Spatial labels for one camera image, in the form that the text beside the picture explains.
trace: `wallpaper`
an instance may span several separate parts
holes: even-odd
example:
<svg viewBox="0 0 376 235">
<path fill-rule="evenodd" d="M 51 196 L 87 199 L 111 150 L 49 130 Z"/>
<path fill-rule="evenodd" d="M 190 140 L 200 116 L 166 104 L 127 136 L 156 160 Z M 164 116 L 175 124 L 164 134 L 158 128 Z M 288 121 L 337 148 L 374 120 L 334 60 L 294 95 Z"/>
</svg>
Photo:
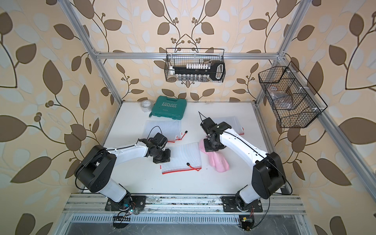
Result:
<svg viewBox="0 0 376 235">
<path fill-rule="evenodd" d="M 376 171 L 376 2 L 311 6 L 287 58 L 311 81 L 329 114 Z"/>
<path fill-rule="evenodd" d="M 71 0 L 100 52 L 277 52 L 297 0 Z"/>
<path fill-rule="evenodd" d="M 118 105 L 56 1 L 0 1 L 0 35 L 1 233 L 45 235 Z"/>
<path fill-rule="evenodd" d="M 373 170 L 375 10 L 374 1 L 314 0 L 287 53 Z M 317 234 L 374 234 L 376 204 L 320 122 L 283 129 L 266 99 L 259 107 Z"/>
<path fill-rule="evenodd" d="M 255 100 L 261 89 L 257 74 L 270 67 L 268 60 L 227 60 L 223 83 L 167 82 L 164 64 L 162 60 L 108 59 L 105 67 L 124 101 L 155 101 L 158 96 L 169 96 L 199 102 Z"/>
</svg>

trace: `green toolbox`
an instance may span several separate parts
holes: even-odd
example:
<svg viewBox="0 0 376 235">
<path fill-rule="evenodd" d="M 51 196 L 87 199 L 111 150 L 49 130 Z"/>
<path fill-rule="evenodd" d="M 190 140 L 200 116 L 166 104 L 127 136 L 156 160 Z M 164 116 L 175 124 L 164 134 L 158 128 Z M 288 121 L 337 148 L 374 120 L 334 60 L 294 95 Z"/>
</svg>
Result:
<svg viewBox="0 0 376 235">
<path fill-rule="evenodd" d="M 155 102 L 152 112 L 152 115 L 157 117 L 168 117 L 172 119 L 181 120 L 187 106 L 187 101 L 185 99 L 175 99 L 169 98 L 167 96 L 159 96 Z"/>
</svg>

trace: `wire basket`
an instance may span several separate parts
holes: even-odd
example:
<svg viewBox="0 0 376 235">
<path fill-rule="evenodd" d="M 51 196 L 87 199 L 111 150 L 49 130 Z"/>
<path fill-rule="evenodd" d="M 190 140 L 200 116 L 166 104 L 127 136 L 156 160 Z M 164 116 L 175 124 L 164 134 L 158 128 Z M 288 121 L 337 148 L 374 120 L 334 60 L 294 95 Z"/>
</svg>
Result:
<svg viewBox="0 0 376 235">
<path fill-rule="evenodd" d="M 314 102 L 307 93 L 309 87 L 300 84 L 290 65 L 275 66 L 260 72 L 259 81 L 280 127 L 305 128 L 327 108 L 327 104 L 319 94 L 323 105 Z"/>
<path fill-rule="evenodd" d="M 166 48 L 166 81 L 223 82 L 224 49 Z"/>
</svg>

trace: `pink towel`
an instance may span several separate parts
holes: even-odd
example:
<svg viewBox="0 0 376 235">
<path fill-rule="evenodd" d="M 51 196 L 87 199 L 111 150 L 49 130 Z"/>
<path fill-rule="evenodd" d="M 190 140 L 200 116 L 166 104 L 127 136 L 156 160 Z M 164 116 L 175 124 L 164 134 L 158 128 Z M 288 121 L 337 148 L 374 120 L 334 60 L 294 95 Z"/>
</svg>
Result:
<svg viewBox="0 0 376 235">
<path fill-rule="evenodd" d="M 209 164 L 212 167 L 215 167 L 218 172 L 225 172 L 229 170 L 229 164 L 221 153 L 218 151 L 205 152 L 204 140 L 199 142 L 199 149 L 201 152 L 209 156 Z"/>
</svg>

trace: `tape roll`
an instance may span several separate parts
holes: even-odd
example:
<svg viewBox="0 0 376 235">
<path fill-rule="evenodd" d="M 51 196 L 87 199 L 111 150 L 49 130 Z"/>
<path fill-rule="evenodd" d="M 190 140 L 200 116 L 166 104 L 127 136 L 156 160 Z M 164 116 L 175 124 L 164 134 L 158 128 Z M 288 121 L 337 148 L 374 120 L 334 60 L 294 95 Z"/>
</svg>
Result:
<svg viewBox="0 0 376 235">
<path fill-rule="evenodd" d="M 150 112 L 152 110 L 152 103 L 149 100 L 143 100 L 140 104 L 141 110 L 144 112 Z"/>
</svg>

